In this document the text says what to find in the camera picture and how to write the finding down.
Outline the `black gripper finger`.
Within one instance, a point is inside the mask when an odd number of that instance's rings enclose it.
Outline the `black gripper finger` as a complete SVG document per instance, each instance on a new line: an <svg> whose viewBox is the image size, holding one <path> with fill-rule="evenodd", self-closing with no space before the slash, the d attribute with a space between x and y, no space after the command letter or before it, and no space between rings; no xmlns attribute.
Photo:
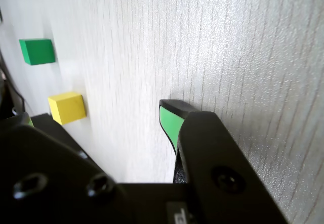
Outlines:
<svg viewBox="0 0 324 224"><path fill-rule="evenodd" d="M1 223L121 223L106 197L88 195L103 171L70 147L23 123L1 122Z"/></svg>
<svg viewBox="0 0 324 224"><path fill-rule="evenodd" d="M219 117L181 100L159 102L160 125L177 152L200 223L286 223Z"/></svg>

